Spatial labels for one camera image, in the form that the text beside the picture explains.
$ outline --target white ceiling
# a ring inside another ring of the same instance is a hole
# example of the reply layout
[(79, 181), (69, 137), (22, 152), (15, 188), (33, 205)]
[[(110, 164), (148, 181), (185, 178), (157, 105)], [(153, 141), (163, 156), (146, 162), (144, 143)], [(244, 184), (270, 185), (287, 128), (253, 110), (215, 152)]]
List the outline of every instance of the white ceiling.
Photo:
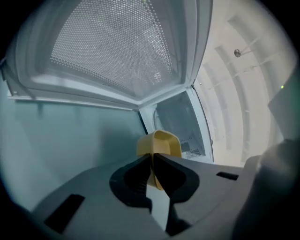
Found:
[[(239, 58), (234, 50), (239, 49)], [(282, 140), (268, 103), (297, 55), (280, 25), (254, 0), (214, 0), (210, 34), (195, 88), (217, 164), (243, 166)]]

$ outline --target perforated mesh screen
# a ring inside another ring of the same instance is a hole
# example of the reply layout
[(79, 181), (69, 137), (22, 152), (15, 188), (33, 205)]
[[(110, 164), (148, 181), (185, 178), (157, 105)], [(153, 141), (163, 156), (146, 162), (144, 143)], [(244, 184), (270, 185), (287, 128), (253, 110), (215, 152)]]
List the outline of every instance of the perforated mesh screen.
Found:
[(174, 81), (164, 32), (149, 0), (83, 0), (62, 27), (51, 62), (134, 97)]

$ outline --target blue surface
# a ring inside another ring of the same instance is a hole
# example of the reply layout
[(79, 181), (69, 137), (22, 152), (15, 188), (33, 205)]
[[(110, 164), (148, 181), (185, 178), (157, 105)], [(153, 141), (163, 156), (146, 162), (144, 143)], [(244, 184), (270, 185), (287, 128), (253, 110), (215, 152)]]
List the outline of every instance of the blue surface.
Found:
[(7, 91), (0, 79), (1, 174), (28, 210), (82, 171), (135, 156), (145, 135), (137, 112), (13, 101)]

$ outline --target yellow container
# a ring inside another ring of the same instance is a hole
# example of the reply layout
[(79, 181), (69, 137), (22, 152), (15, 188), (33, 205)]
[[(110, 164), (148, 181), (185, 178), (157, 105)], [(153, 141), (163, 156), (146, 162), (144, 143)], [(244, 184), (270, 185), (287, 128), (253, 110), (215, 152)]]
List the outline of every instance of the yellow container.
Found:
[(148, 184), (156, 187), (159, 190), (164, 190), (154, 175), (154, 153), (165, 153), (175, 157), (182, 157), (181, 147), (178, 137), (174, 134), (169, 133), (163, 130), (154, 131), (151, 134), (148, 134), (139, 139), (137, 142), (137, 151), (138, 156), (145, 154), (151, 154), (152, 157), (152, 169), (151, 175), (148, 180)]

